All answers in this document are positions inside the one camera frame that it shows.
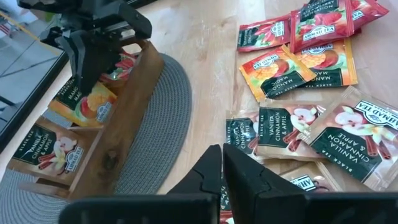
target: light wood surface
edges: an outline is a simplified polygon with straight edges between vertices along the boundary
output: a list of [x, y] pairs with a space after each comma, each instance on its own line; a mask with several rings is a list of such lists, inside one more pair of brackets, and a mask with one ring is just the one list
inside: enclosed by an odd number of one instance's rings
[[[239, 65], [266, 50], [238, 54], [236, 41], [240, 24], [262, 21], [289, 13], [307, 0], [158, 0], [140, 8], [153, 25], [152, 43], [159, 52], [178, 60], [186, 70], [193, 96], [192, 119], [183, 149], [159, 193], [166, 193], [191, 169], [210, 144], [225, 141], [226, 110], [244, 110], [257, 105], [238, 70]], [[359, 85], [387, 103], [398, 106], [398, 2], [378, 0], [390, 10], [385, 17], [363, 27], [353, 37], [353, 51]], [[60, 88], [70, 77], [67, 65], [52, 88]], [[52, 88], [0, 155], [0, 177], [19, 142], [48, 105]], [[332, 100], [345, 88], [292, 90], [279, 99]], [[336, 167], [333, 175], [343, 188], [351, 182]]]

